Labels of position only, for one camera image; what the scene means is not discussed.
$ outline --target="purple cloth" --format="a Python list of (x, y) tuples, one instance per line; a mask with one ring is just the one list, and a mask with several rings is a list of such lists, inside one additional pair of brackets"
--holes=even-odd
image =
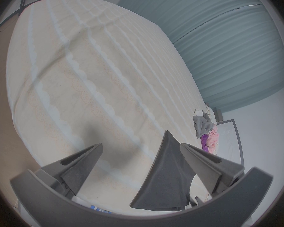
[(208, 136), (207, 134), (204, 134), (204, 135), (201, 136), (202, 149), (203, 149), (204, 151), (206, 151), (206, 152), (209, 152), (209, 151), (208, 151), (208, 146), (206, 145), (206, 141), (207, 141), (207, 138), (208, 138), (208, 137), (209, 137), (209, 136)]

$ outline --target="gray cloth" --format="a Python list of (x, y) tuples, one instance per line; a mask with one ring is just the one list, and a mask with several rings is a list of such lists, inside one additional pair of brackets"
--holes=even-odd
[(212, 131), (214, 123), (211, 122), (207, 113), (203, 111), (203, 116), (193, 116), (197, 139), (202, 135)]

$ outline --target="mattress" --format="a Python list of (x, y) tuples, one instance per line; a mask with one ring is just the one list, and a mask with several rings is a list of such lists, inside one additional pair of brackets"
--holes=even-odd
[[(201, 148), (193, 125), (207, 110), (181, 56), (154, 23), (101, 0), (42, 0), (15, 26), (6, 83), (13, 123), (40, 166), (93, 144), (103, 154), (78, 197), (126, 215), (165, 130)], [(196, 176), (192, 196), (208, 199)]]

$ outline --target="teal curtain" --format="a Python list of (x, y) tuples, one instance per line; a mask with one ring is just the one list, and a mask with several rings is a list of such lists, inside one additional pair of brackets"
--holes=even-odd
[(211, 107), (227, 112), (284, 87), (283, 43), (259, 0), (121, 0), (118, 5), (160, 26)]

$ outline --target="pink cloth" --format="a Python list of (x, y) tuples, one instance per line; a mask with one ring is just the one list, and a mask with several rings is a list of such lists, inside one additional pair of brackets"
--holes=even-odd
[(214, 125), (212, 131), (207, 133), (208, 138), (206, 141), (206, 145), (208, 146), (208, 151), (213, 153), (216, 149), (216, 145), (219, 139), (218, 127)]

